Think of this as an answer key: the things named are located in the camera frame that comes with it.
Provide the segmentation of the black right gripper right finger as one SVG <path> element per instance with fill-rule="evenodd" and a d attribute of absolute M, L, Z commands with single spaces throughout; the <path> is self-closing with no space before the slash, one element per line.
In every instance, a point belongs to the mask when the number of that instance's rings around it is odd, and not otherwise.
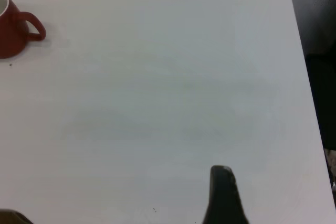
<path fill-rule="evenodd" d="M 228 166 L 211 167 L 209 201 L 203 223 L 248 224 L 236 178 Z"/>

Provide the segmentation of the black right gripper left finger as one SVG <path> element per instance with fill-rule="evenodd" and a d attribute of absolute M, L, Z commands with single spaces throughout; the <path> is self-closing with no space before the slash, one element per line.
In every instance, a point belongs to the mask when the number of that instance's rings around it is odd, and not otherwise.
<path fill-rule="evenodd" d="M 16 210 L 1 209 L 0 224 L 33 224 L 33 222 Z"/>

